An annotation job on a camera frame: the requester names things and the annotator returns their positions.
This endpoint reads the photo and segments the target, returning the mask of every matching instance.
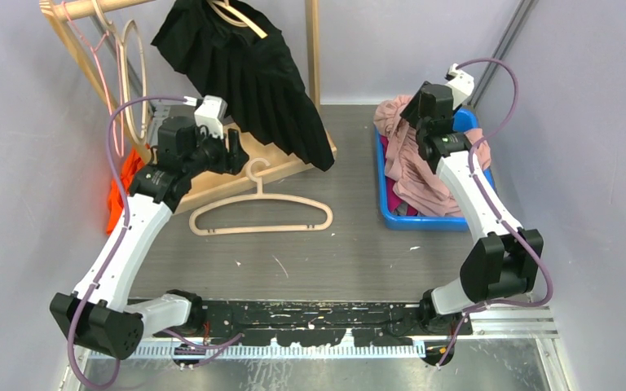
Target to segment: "wooden clothes rack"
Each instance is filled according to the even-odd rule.
[[[154,0],[98,0],[103,12],[120,10],[122,8],[137,6]],[[318,18],[318,0],[306,1],[306,35],[308,47],[308,77],[309,95],[315,106],[320,110],[320,25]],[[92,85],[102,102],[106,104],[106,96],[102,81],[97,74],[95,66],[78,37],[71,29],[68,18],[60,4],[54,4],[52,0],[40,0],[40,10],[49,22],[59,39],[62,41],[68,53],[76,61],[87,80]],[[77,20],[95,15],[95,9],[91,0],[75,0],[66,2],[66,10],[71,20]],[[110,92],[112,106],[118,107],[118,101]],[[133,144],[143,161],[148,162],[151,158],[150,151],[144,146],[133,142],[130,136],[129,126],[125,126],[126,138]],[[337,147],[328,134],[328,141],[333,155],[337,157]],[[259,173],[265,183],[277,181],[313,168],[312,165],[304,164],[294,154],[288,156],[274,144],[262,145],[247,132],[241,132],[241,146],[248,152],[251,158],[265,158],[271,163],[271,167]],[[186,212],[198,208],[204,204],[233,196],[255,186],[249,180],[243,170],[238,175],[218,175],[203,173],[192,180],[192,189],[182,199],[176,213]]]

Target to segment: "debris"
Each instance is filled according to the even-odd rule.
[[[289,273],[287,273],[287,270],[284,268],[284,265],[282,265],[282,262],[280,262],[279,259],[277,259],[277,257],[275,257],[274,255],[272,256],[273,258],[275,258],[275,261],[277,261],[277,263],[280,264],[280,267],[282,268],[282,270],[284,271],[284,274],[287,276],[287,278],[289,278]]]

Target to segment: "pink clothing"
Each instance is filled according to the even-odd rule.
[[[380,143],[382,144],[382,154],[383,155],[387,154],[387,144],[389,143],[387,141],[387,137],[381,136]],[[395,209],[397,209],[403,202],[405,202],[405,201],[402,201],[402,199],[399,198],[399,196],[395,194],[395,190],[393,190],[395,188],[396,183],[397,182],[395,182],[395,180],[392,178],[388,178],[388,177],[385,178],[385,187],[386,187],[386,194],[387,194],[387,208],[391,212],[394,212]],[[418,211],[414,209],[411,205],[407,207],[407,214],[406,214],[407,216],[416,216],[417,214],[418,214]]]
[[[462,216],[457,201],[447,186],[431,172],[428,163],[418,154],[417,132],[399,115],[412,99],[400,95],[386,100],[376,109],[373,122],[381,135],[387,137],[385,175],[396,181],[393,192],[426,216]],[[481,129],[467,131],[472,142],[483,136]],[[476,151],[483,169],[491,164],[491,148],[482,143]]]

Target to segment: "gray table surface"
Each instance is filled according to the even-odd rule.
[[[323,106],[323,121],[338,148],[335,165],[325,173],[312,169],[265,186],[265,191],[329,205],[331,227],[200,237],[188,228],[190,213],[173,216],[152,245],[131,296],[157,297],[177,288],[204,298],[416,301],[426,289],[456,278],[471,248],[466,232],[385,227],[378,209],[374,110]],[[200,226],[323,220],[323,212],[305,205],[252,201],[209,212]]]

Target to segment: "cable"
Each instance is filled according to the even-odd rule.
[[[186,97],[165,96],[165,95],[143,96],[141,98],[132,99],[128,102],[123,103],[109,117],[109,123],[107,127],[107,140],[106,140],[107,142],[105,143],[105,147],[106,147],[105,149],[107,152],[107,162],[109,163],[109,168],[112,170],[112,177],[119,189],[123,189],[124,187],[123,187],[123,184],[121,183],[121,177],[119,176],[118,169],[116,165],[114,164],[114,159],[112,157],[112,139],[114,135],[114,132],[113,132],[114,122],[116,121],[116,118],[119,115],[119,113],[121,113],[125,108],[129,107],[130,105],[141,103],[141,102],[148,101],[148,100],[156,100],[156,99],[164,99],[164,100],[170,100],[170,101],[182,102],[182,103],[185,103],[188,101],[188,98]],[[121,368],[121,360],[117,359],[116,363],[114,364],[115,366],[114,366],[114,372],[112,374],[112,378],[107,383],[104,383],[104,384],[93,383],[92,381],[90,381],[89,379],[85,377],[85,374],[82,373],[82,370],[77,365],[77,360],[75,357],[75,350],[74,350],[74,345],[73,345],[73,342],[75,341],[75,331],[77,329],[78,322],[80,322],[80,317],[82,315],[83,309],[85,308],[85,304],[90,300],[90,297],[92,296],[92,292],[99,285],[99,281],[102,279],[104,272],[109,267],[109,263],[111,263],[114,255],[116,254],[117,250],[121,246],[121,242],[123,241],[123,238],[126,236],[126,231],[128,231],[128,226],[130,223],[130,210],[128,207],[128,195],[126,194],[125,191],[119,191],[119,194],[121,195],[121,201],[123,202],[123,208],[125,211],[125,213],[123,213],[123,227],[121,228],[121,232],[119,233],[119,236],[116,242],[114,242],[114,245],[112,246],[111,251],[109,251],[109,254],[104,259],[104,263],[97,271],[97,274],[92,279],[92,283],[90,284],[87,291],[82,296],[82,299],[78,303],[77,308],[75,312],[73,313],[73,318],[71,319],[71,327],[68,329],[68,335],[67,335],[66,351],[68,354],[68,363],[71,367],[71,371],[73,371],[73,374],[75,374],[78,380],[80,380],[80,382],[84,386],[86,386],[88,389],[99,389],[99,390],[108,389],[109,387],[111,387],[114,381],[116,381],[118,377],[119,369]]]
[[[221,356],[231,345],[234,345],[242,336],[242,333],[237,334],[235,337],[231,338],[230,340],[228,340],[227,342],[220,344],[220,345],[211,345],[211,346],[205,346],[205,345],[196,345],[194,343],[192,343],[191,341],[187,340],[186,338],[184,338],[183,336],[176,334],[175,332],[172,332],[171,330],[164,330],[165,333],[174,336],[175,338],[178,338],[179,340],[181,340],[183,343],[190,345],[190,346],[194,346],[200,349],[219,349],[215,354],[209,356],[208,358],[204,358],[202,360],[200,360],[197,364],[192,364],[190,366],[191,369],[195,369],[198,367],[203,367],[204,365],[207,365],[211,362],[213,362],[217,357]],[[137,385],[132,385],[132,386],[123,386],[123,387],[114,387],[114,389],[123,389],[123,390],[130,390],[130,389],[139,389],[141,387],[144,387],[150,383],[152,383],[153,381],[157,380],[157,378],[160,375],[165,374],[166,372],[170,371],[170,369],[165,369],[163,371],[160,371],[159,373],[156,373],[155,375],[153,375],[150,379],[145,380],[143,383],[137,384]]]
[[[189,341],[188,339],[186,339],[184,336],[173,332],[169,329],[164,330],[163,331],[166,334],[169,334],[170,336],[180,340],[181,342],[183,342],[184,344],[188,345],[188,346],[192,346],[194,348],[198,348],[198,349],[221,349],[221,348],[228,348],[229,346],[233,345],[234,342],[238,341],[242,336],[244,336],[242,333],[238,333],[236,334],[235,337],[231,338],[230,340],[228,340],[227,342],[224,342],[223,344],[219,344],[219,345],[198,345],[196,343],[193,343],[191,341]]]
[[[532,259],[534,259],[534,262],[541,270],[541,274],[544,276],[544,280],[546,282],[546,295],[544,296],[543,299],[532,302],[532,303],[526,303],[523,301],[515,301],[515,300],[508,300],[508,299],[486,300],[486,301],[482,301],[480,303],[471,305],[465,308],[464,310],[462,310],[462,319],[455,327],[455,331],[452,333],[452,338],[450,339],[450,343],[447,345],[447,349],[445,350],[445,353],[443,354],[443,356],[438,361],[438,364],[436,365],[438,369],[440,369],[440,366],[443,365],[445,358],[447,358],[447,355],[450,353],[450,350],[455,345],[457,341],[457,336],[460,333],[460,328],[466,322],[466,319],[467,317],[469,317],[469,315],[487,310],[491,304],[518,305],[520,307],[539,307],[539,306],[548,304],[551,297],[553,297],[553,279],[551,279],[548,268],[541,261],[539,254],[537,254],[536,251],[534,251],[534,249],[531,248],[529,243],[527,243],[527,241],[519,234],[519,232],[517,232],[517,230],[515,230],[507,221],[503,220],[502,213],[500,213],[500,210],[495,206],[495,204],[493,204],[493,200],[491,200],[491,197],[486,192],[486,187],[483,185],[478,175],[474,173],[474,153],[476,153],[478,146],[486,142],[488,139],[492,138],[493,136],[498,134],[498,132],[503,130],[503,128],[505,128],[509,120],[512,119],[512,115],[514,114],[514,109],[517,107],[517,101],[519,101],[519,81],[517,80],[517,76],[515,76],[512,68],[510,68],[509,65],[506,64],[505,62],[499,59],[493,59],[493,58],[471,59],[469,61],[466,61],[462,64],[457,65],[456,68],[461,69],[463,67],[466,67],[471,64],[476,64],[476,63],[494,63],[497,65],[500,65],[505,71],[507,71],[507,73],[512,78],[514,92],[513,92],[513,97],[512,97],[512,105],[510,106],[507,116],[505,116],[505,119],[500,123],[500,125],[496,128],[496,130],[492,131],[489,134],[483,135],[483,137],[481,137],[469,149],[469,172],[471,173],[471,178],[474,179],[474,182],[476,183],[478,190],[481,192],[483,199],[488,204],[488,207],[491,208],[491,211],[493,211],[493,214],[496,215],[496,218],[498,219],[500,224],[502,224],[502,226],[514,237],[514,239],[522,245],[524,250],[527,251],[527,254],[529,254],[529,256]]]
[[[401,338],[403,336],[406,336],[411,330],[413,330],[416,326],[420,326],[420,323],[418,320],[416,320],[414,322],[414,324],[412,324],[409,327],[406,327],[406,329],[404,330],[404,332],[402,332],[401,334],[396,334],[395,332],[392,331],[393,327],[391,324],[388,324],[385,331],[389,336],[393,336],[395,338]]]
[[[121,33],[121,37],[116,36],[117,46],[118,46],[118,54],[117,61],[119,65],[119,83],[121,85],[121,99],[125,101],[130,100],[130,89],[128,81],[128,50],[126,49],[126,44],[128,43],[128,33],[130,30],[135,31],[135,37],[138,43],[138,52],[140,55],[140,76],[143,79],[143,90],[142,95],[146,96],[148,94],[148,76],[147,71],[145,70],[145,54],[143,50],[143,41],[140,37],[140,33],[138,31],[138,25],[135,23],[135,20],[129,20],[126,23],[126,26],[123,28],[123,32]],[[140,134],[138,134],[138,130],[135,126],[135,118],[133,116],[133,111],[131,107],[128,107],[126,112],[126,118],[128,120],[128,127],[130,130],[130,137],[133,141],[138,144],[144,146],[148,136],[148,102],[143,102],[143,106],[141,107],[140,114]]]
[[[209,337],[209,320],[205,322],[205,332],[203,333],[203,345],[207,345],[207,338]]]

